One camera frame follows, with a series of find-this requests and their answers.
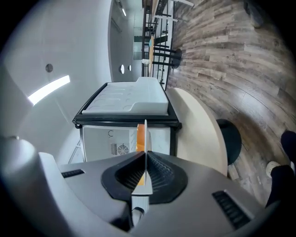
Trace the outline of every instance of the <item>black pants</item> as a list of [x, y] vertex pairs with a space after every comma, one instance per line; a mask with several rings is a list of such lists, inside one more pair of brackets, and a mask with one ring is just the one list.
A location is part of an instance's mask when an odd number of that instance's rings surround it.
[[295, 204], [296, 178], [292, 168], [289, 165], [275, 167], [271, 171], [271, 177], [271, 193], [266, 207], [278, 200]]

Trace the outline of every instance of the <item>vent grille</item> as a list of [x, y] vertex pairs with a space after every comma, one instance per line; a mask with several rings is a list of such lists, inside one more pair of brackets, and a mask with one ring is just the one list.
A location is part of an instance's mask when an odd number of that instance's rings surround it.
[[129, 153], [129, 148], [126, 145], [122, 144], [118, 147], [117, 152], [120, 155], [126, 155]]
[[117, 156], [117, 144], [111, 144], [111, 154]]
[[81, 169], [76, 169], [76, 170], [72, 170], [72, 171], [68, 171], [68, 172], [63, 172], [62, 176], [64, 178], [69, 178], [69, 177], [81, 175], [81, 174], [84, 174], [84, 171]]
[[218, 191], [212, 195], [236, 230], [250, 221], [250, 218], [240, 209], [240, 207], [229, 197], [226, 192]]
[[148, 159], [148, 173], [151, 178], [154, 193], [168, 185], [174, 177], [173, 170], [154, 156], [150, 156]]

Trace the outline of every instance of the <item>appliance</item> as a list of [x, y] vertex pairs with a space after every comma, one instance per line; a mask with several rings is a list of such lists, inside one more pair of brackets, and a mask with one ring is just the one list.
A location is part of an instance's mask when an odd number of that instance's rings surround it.
[[52, 155], [38, 153], [29, 142], [2, 138], [0, 157], [5, 191], [22, 212], [14, 218], [25, 218], [34, 235], [244, 237], [278, 206], [263, 209], [219, 172], [150, 151], [153, 193], [149, 210], [134, 225], [131, 195], [145, 170], [145, 152], [58, 167]]
[[73, 119], [84, 161], [136, 151], [136, 128], [147, 120], [152, 151], [175, 155], [182, 127], [161, 84], [153, 77], [104, 84]]

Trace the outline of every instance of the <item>white tabletop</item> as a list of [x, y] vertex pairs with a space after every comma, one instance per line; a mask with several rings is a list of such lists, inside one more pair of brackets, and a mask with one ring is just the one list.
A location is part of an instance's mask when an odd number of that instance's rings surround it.
[[177, 133], [177, 157], [211, 167], [226, 176], [225, 142], [211, 111], [185, 90], [171, 88], [166, 94], [182, 123]]

